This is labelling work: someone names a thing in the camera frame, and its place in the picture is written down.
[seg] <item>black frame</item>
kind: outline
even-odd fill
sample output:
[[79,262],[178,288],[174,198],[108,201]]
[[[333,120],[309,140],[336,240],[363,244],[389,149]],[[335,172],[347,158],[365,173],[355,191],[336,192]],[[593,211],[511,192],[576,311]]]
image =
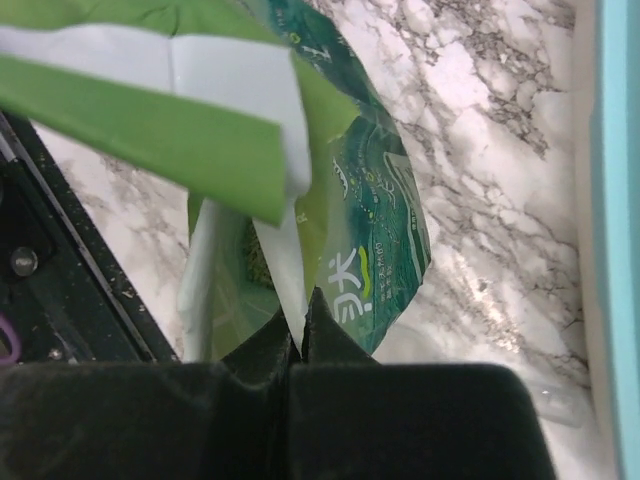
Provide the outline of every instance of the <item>black frame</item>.
[[0,154],[0,173],[54,250],[30,277],[2,278],[0,308],[23,337],[22,360],[178,361],[28,121],[0,112]]

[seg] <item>screw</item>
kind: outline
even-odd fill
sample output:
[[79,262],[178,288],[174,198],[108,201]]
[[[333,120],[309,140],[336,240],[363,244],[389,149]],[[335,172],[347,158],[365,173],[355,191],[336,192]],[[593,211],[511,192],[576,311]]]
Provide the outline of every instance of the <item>screw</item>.
[[38,268],[38,256],[29,247],[16,248],[10,261],[11,269],[19,277],[28,277]]
[[61,360],[62,359],[62,352],[60,350],[58,350],[57,348],[52,348],[51,351],[49,352],[49,358],[51,360]]

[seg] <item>green bag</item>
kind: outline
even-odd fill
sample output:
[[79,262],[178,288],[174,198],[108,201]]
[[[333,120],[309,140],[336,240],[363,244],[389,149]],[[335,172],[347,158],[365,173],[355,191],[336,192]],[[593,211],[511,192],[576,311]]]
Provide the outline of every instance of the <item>green bag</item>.
[[[364,68],[328,18],[302,0],[245,0],[243,5],[361,112],[331,144],[327,158],[313,159],[312,188],[322,192],[324,203],[302,198],[296,216],[307,294],[320,287],[335,320],[372,353],[408,306],[430,262],[411,164]],[[189,200],[191,233],[202,202],[201,196]],[[190,360],[222,358],[263,326],[279,304],[250,220],[222,207],[208,208],[215,210],[209,216],[215,235],[205,313],[211,328],[199,334],[209,336],[210,345],[196,355],[185,352]]]

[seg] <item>white marble surface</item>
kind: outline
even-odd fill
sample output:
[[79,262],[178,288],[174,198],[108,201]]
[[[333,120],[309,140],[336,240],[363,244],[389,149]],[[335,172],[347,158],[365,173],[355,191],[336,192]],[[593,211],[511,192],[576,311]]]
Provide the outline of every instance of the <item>white marble surface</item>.
[[[575,388],[543,421],[560,478],[609,478],[588,404],[571,138],[574,10],[565,0],[317,0],[360,56],[410,153],[433,247],[424,286],[377,352],[491,361]],[[180,351],[186,194],[40,133]]]

